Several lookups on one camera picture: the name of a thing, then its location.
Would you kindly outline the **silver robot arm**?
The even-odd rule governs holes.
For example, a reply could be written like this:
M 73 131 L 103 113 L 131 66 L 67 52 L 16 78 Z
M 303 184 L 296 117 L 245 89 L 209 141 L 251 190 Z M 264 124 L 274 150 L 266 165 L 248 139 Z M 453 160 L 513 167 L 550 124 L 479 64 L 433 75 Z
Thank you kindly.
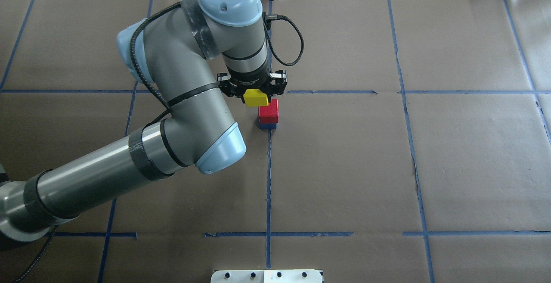
M 181 0 L 118 34 L 135 79 L 165 108 L 146 126 L 28 181 L 1 185 L 1 250 L 25 246 L 54 226 L 149 183 L 195 166 L 212 174 L 246 145 L 225 96 L 255 106 L 281 95 L 285 70 L 269 67 L 261 0 Z

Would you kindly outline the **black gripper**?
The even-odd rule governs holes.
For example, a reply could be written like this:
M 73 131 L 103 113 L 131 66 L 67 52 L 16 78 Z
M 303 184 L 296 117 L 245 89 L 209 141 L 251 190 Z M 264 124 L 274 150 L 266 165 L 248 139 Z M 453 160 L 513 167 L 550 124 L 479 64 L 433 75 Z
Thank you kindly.
M 248 89 L 259 89 L 262 93 L 273 97 L 283 95 L 288 84 L 286 70 L 270 73 L 269 68 L 258 68 L 249 72 L 238 72 L 227 68 L 228 73 L 217 73 L 218 88 L 229 98 L 240 98 Z

